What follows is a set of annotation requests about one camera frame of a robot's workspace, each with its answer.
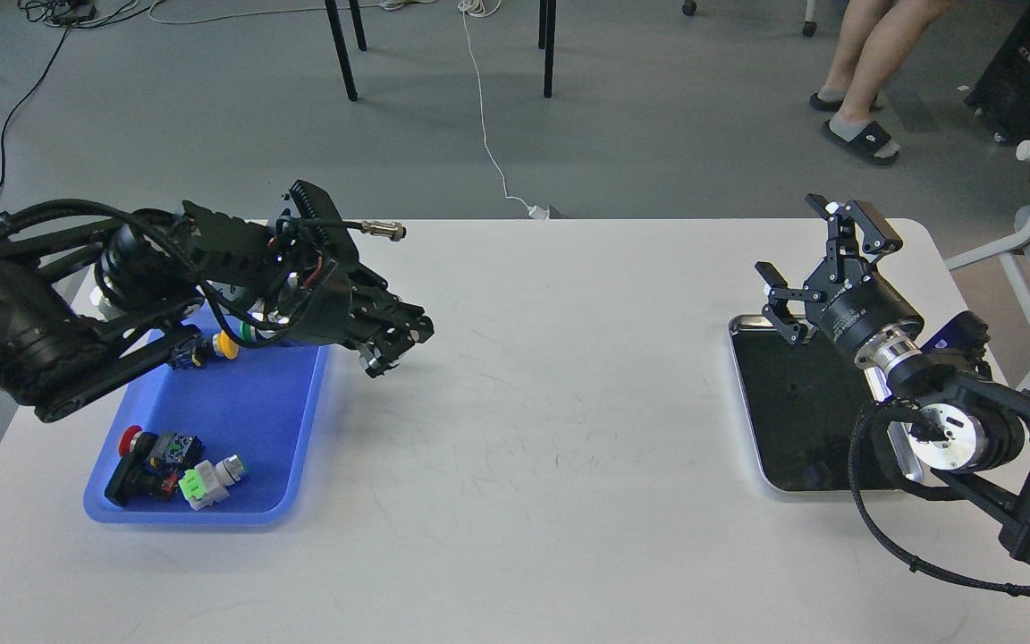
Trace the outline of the black robot arm image left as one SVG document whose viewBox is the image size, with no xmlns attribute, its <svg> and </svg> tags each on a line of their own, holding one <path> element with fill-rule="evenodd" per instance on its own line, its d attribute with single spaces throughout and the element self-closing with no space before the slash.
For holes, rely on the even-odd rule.
<svg viewBox="0 0 1030 644">
<path fill-rule="evenodd" d="M 200 363 L 188 318 L 208 307 L 245 348 L 340 345 L 371 377 L 428 341 L 432 319 L 360 264 L 351 231 L 399 241 L 397 223 L 344 221 L 298 180 L 250 223 L 184 201 L 125 212 L 55 199 L 0 216 L 0 391 L 57 421 L 163 364 Z"/>
</svg>

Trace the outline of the black Robotiq image left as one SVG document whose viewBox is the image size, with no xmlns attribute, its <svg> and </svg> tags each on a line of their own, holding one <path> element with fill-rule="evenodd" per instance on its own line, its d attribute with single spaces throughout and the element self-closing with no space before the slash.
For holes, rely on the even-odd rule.
<svg viewBox="0 0 1030 644">
<path fill-rule="evenodd" d="M 311 294 L 283 341 L 359 348 L 360 359 L 379 361 L 383 374 L 392 370 L 401 355 L 430 341 L 435 330 L 422 307 L 402 301 L 387 286 L 368 268 L 346 276 L 332 273 Z"/>
</svg>

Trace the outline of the black Robotiq image right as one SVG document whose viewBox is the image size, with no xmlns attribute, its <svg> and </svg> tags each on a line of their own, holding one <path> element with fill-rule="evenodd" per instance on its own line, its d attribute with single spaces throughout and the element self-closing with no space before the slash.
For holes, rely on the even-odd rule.
<svg viewBox="0 0 1030 644">
<path fill-rule="evenodd" d="M 809 194 L 805 202 L 827 224 L 824 259 L 806 278 L 806 289 L 789 289 L 772 262 L 757 261 L 755 270 L 767 285 L 762 317 L 789 346 L 808 343 L 814 332 L 808 323 L 813 323 L 852 360 L 886 327 L 917 338 L 924 318 L 874 272 L 880 259 L 903 248 L 903 238 L 870 201 L 839 204 Z M 805 303 L 808 323 L 790 313 L 790 301 Z"/>
</svg>

